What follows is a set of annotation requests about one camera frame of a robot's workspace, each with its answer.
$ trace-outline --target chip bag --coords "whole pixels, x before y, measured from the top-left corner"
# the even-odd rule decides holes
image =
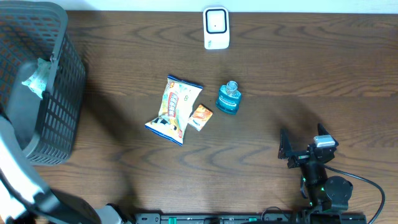
[[[159,116],[145,124],[155,134],[182,146],[185,128],[192,112],[192,106],[202,86],[167,76]]]

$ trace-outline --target white device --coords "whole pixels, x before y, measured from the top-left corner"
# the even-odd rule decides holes
[[[209,7],[203,11],[205,48],[225,49],[229,46],[229,17],[224,7]]]

